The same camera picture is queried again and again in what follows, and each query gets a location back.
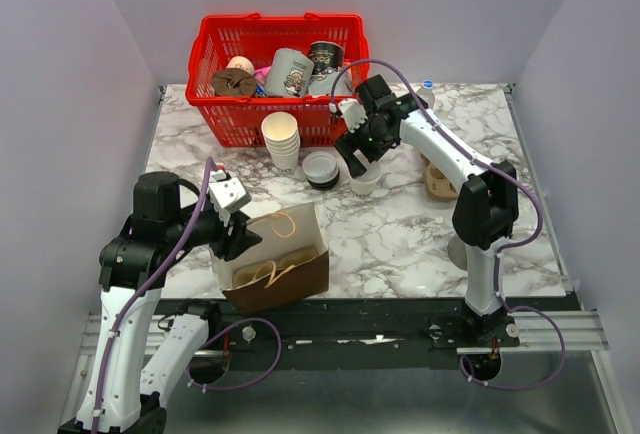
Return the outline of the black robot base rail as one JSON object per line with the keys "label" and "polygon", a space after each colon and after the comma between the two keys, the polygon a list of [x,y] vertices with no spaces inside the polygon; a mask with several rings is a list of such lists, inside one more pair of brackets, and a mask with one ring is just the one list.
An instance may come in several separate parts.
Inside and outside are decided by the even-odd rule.
{"label": "black robot base rail", "polygon": [[254,340],[231,332],[233,370],[451,369],[463,344],[460,298],[308,299],[263,316]]}

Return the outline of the brown paper takeout bag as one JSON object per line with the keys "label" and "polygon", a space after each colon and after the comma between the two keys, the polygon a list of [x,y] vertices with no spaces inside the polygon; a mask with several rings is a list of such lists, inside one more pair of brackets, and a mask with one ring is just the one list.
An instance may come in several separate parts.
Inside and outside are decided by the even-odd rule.
{"label": "brown paper takeout bag", "polygon": [[257,314],[329,290],[329,250],[314,203],[259,217],[248,229],[262,241],[232,261],[213,257],[224,297],[243,314]]}

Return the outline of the stack of cup lids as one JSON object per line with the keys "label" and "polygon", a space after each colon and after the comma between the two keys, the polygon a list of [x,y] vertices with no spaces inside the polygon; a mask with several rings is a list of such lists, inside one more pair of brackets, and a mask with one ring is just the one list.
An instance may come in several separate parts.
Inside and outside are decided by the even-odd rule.
{"label": "stack of cup lids", "polygon": [[329,190],[340,179],[340,169],[336,159],[328,152],[316,151],[307,155],[302,169],[309,185],[316,190]]}

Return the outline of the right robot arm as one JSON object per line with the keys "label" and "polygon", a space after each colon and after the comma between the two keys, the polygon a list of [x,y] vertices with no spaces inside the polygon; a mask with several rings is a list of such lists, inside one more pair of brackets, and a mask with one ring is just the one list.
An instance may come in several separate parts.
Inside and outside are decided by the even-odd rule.
{"label": "right robot arm", "polygon": [[514,166],[472,150],[425,100],[413,91],[396,95],[380,75],[361,83],[354,97],[331,101],[329,109],[346,124],[334,146],[352,177],[365,174],[366,162],[379,161],[405,143],[453,186],[457,201],[452,225],[465,246],[468,275],[460,333],[471,345],[485,344],[506,318],[496,259],[519,216]]}

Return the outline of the stack of white paper cups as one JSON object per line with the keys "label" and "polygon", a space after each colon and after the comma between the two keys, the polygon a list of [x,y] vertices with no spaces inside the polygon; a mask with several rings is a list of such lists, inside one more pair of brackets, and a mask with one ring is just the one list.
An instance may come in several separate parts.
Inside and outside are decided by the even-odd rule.
{"label": "stack of white paper cups", "polygon": [[301,145],[296,118],[287,112],[273,112],[262,121],[261,133],[274,166],[284,173],[295,171]]}

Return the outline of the single white cup lid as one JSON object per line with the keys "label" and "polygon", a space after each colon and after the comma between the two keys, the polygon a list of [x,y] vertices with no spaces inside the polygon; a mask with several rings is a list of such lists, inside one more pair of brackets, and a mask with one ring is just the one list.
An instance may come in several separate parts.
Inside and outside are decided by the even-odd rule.
{"label": "single white cup lid", "polygon": [[381,176],[381,165],[378,162],[373,162],[366,165],[364,174],[351,177],[349,183],[354,189],[364,190],[365,188],[374,188],[378,184]]}

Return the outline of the single white paper cup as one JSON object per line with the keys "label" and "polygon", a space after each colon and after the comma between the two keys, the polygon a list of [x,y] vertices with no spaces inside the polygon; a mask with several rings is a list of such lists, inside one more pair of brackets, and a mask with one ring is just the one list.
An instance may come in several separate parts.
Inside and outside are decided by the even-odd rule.
{"label": "single white paper cup", "polygon": [[373,181],[362,181],[360,179],[349,180],[349,186],[350,186],[351,192],[357,197],[370,196],[376,189],[377,185],[378,185],[378,182],[376,180],[373,180]]}

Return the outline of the single brown pulp carrier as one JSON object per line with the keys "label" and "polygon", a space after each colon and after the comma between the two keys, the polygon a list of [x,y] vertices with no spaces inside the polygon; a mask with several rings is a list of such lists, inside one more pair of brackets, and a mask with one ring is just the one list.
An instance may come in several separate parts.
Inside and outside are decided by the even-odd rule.
{"label": "single brown pulp carrier", "polygon": [[300,249],[286,254],[279,260],[269,260],[244,266],[233,274],[232,287],[243,287],[262,278],[267,278],[267,287],[274,284],[283,274],[313,260],[318,255],[315,248]]}

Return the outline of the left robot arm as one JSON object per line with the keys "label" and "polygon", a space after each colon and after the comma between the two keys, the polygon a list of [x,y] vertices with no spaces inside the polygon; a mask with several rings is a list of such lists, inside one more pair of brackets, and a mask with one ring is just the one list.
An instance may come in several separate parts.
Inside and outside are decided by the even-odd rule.
{"label": "left robot arm", "polygon": [[222,334],[217,302],[187,300],[157,351],[146,354],[166,274],[195,247],[230,261],[259,244],[242,211],[250,200],[241,181],[220,167],[207,171],[201,187],[170,172],[139,177],[132,214],[99,256],[95,362],[77,413],[59,432],[163,432],[169,398],[193,355]]}

